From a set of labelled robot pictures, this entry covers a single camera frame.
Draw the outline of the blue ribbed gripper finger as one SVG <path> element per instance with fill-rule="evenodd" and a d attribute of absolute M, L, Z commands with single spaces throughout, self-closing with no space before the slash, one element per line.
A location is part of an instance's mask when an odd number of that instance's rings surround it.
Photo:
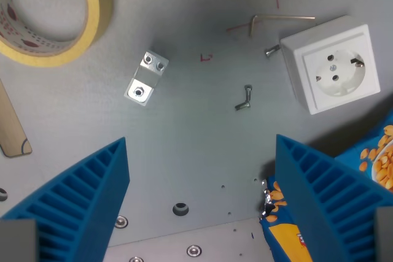
<path fill-rule="evenodd" d="M 129 182 L 121 137 L 32 192 L 1 225 L 31 224 L 38 261 L 102 261 Z"/>
<path fill-rule="evenodd" d="M 392 205 L 391 192 L 283 135 L 275 178 L 313 261 L 376 261 L 375 212 Z"/>

